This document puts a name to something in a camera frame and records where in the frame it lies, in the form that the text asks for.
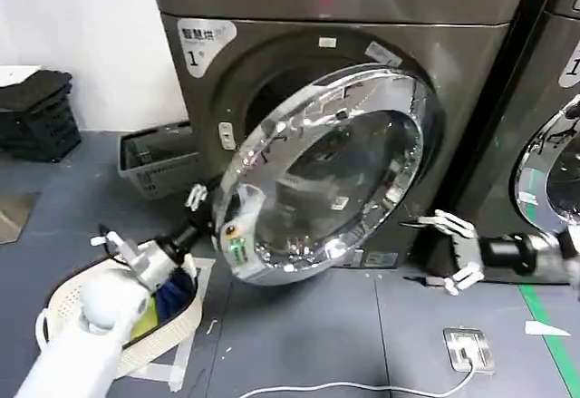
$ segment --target black basket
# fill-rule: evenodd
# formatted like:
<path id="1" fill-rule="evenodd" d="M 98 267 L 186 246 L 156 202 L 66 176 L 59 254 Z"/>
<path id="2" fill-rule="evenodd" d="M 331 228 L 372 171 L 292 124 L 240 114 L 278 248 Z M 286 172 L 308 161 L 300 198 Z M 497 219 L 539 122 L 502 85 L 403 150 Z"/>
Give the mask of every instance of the black basket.
<path id="1" fill-rule="evenodd" d="M 58 162 L 81 142 L 68 93 L 71 85 L 23 111 L 0 109 L 0 150 L 14 158 Z"/>

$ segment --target green tape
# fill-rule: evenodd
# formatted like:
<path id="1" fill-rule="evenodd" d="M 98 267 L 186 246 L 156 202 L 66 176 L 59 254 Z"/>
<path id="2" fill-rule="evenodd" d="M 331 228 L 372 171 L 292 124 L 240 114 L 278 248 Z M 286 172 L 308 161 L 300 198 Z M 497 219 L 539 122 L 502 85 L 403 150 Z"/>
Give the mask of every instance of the green tape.
<path id="1" fill-rule="evenodd" d="M 526 300 L 527 308 L 536 321 L 551 325 L 550 318 L 547 315 L 542 302 L 537 296 L 536 289 L 533 285 L 519 285 L 519 291 Z M 574 368 L 570 356 L 564 348 L 562 337 L 560 336 L 543 336 L 547 348 L 556 363 L 556 367 L 564 380 L 565 387 L 568 389 L 572 398 L 580 398 L 580 376 Z"/>

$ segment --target open washing machine door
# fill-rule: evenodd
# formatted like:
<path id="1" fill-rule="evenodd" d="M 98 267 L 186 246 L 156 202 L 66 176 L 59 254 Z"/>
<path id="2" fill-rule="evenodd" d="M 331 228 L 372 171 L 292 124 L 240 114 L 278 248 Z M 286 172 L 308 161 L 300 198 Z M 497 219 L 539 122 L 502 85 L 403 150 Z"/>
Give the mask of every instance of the open washing machine door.
<path id="1" fill-rule="evenodd" d="M 527 145 L 513 189 L 520 213 L 536 228 L 560 233 L 580 224 L 580 94 Z"/>
<path id="2" fill-rule="evenodd" d="M 438 109 L 423 80 L 377 63 L 328 74 L 282 102 L 214 196 L 214 243 L 234 275 L 283 285 L 359 247 L 424 170 Z"/>

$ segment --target laundry basket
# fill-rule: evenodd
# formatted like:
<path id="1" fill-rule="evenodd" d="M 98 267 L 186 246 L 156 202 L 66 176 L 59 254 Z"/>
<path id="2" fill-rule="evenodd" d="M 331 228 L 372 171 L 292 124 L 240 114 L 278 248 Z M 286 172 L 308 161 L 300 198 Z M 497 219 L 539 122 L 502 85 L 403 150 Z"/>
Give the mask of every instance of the laundry basket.
<path id="1" fill-rule="evenodd" d="M 103 270 L 121 267 L 123 266 L 105 258 L 71 276 L 56 288 L 47 307 L 36 320 L 36 341 L 41 351 L 46 347 L 48 341 L 54 339 L 63 330 L 71 316 L 80 309 L 80 294 L 84 282 Z M 186 255 L 183 269 L 192 280 L 196 278 L 197 270 L 190 255 Z M 141 368 L 190 337 L 201 322 L 201 306 L 200 297 L 196 295 L 193 301 L 173 319 L 123 346 L 117 378 Z"/>
<path id="2" fill-rule="evenodd" d="M 198 151 L 188 121 L 121 137 L 119 174 L 149 200 L 185 191 L 199 179 Z"/>

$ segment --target white paper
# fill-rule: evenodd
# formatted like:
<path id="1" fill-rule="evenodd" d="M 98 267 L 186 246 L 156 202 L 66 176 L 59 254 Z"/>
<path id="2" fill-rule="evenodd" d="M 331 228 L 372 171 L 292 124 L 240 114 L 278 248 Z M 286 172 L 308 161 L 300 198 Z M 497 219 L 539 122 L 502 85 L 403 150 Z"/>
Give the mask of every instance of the white paper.
<path id="1" fill-rule="evenodd" d="M 570 336 L 570 334 L 551 325 L 539 321 L 526 321 L 526 335 L 541 336 Z"/>
<path id="2" fill-rule="evenodd" d="M 23 83 L 40 70 L 40 65 L 0 65 L 0 87 Z"/>

